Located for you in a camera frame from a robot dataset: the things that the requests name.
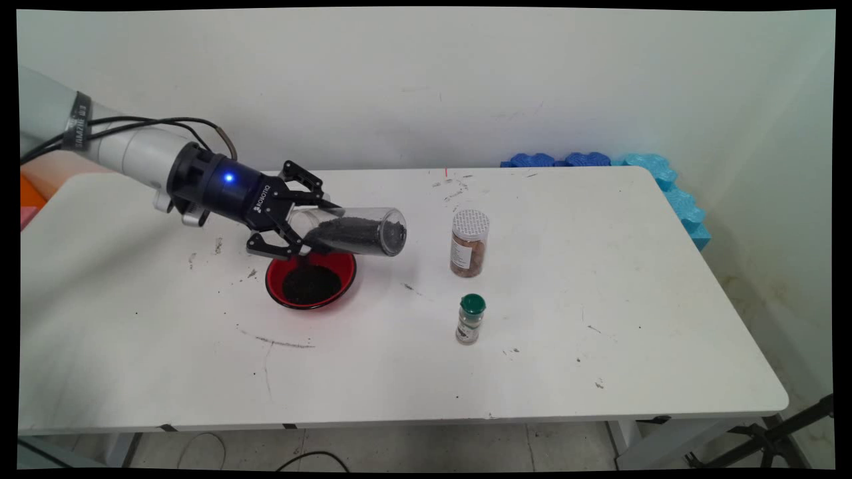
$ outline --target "pink object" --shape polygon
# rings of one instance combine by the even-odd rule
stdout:
[[[21,206],[20,208],[20,230],[24,231],[26,225],[30,224],[32,218],[36,217],[38,208],[35,206]]]

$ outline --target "jar lid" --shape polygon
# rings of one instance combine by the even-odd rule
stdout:
[[[462,298],[462,309],[468,315],[481,315],[485,311],[485,300],[478,294],[466,294]]]
[[[461,210],[452,217],[452,233],[465,241],[484,240],[488,225],[488,216],[478,210]]]

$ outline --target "silver lid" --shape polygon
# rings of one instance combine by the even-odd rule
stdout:
[[[488,236],[488,216],[478,210],[461,210],[452,217],[452,233],[465,241],[482,241]]]

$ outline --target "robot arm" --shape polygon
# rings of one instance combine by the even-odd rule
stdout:
[[[99,103],[86,102],[85,95],[78,95],[65,85],[22,66],[18,66],[18,93],[22,155],[58,133],[70,130],[66,135],[71,137],[72,143],[76,138],[80,146],[78,153],[153,188],[154,207],[167,213],[177,209],[186,225],[201,227],[214,212],[251,230],[246,249],[253,254],[288,259],[312,249],[319,253],[330,251],[322,244],[305,244],[288,223],[296,206],[337,208],[323,192],[322,181],[297,164],[287,161],[277,176],[267,176],[225,155],[207,151],[194,141],[153,126],[86,141],[87,136],[134,122],[98,123],[90,127],[87,135],[81,118],[97,120],[117,117],[119,113]],[[75,120],[75,113],[82,116]],[[290,190],[286,183],[293,181],[308,191]],[[260,233],[270,230],[287,245],[265,242]]]

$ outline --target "red bowl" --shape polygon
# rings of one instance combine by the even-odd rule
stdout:
[[[322,266],[330,269],[340,278],[340,291],[334,293],[331,297],[320,303],[314,304],[295,304],[287,301],[282,288],[284,286],[284,278],[298,266],[298,257],[292,257],[287,261],[274,259],[267,268],[267,291],[269,296],[281,306],[293,309],[315,309],[321,308],[328,303],[333,303],[336,299],[343,295],[346,290],[352,285],[355,280],[355,256],[348,253],[332,253],[328,255],[320,255],[308,253],[308,263],[316,266]]]

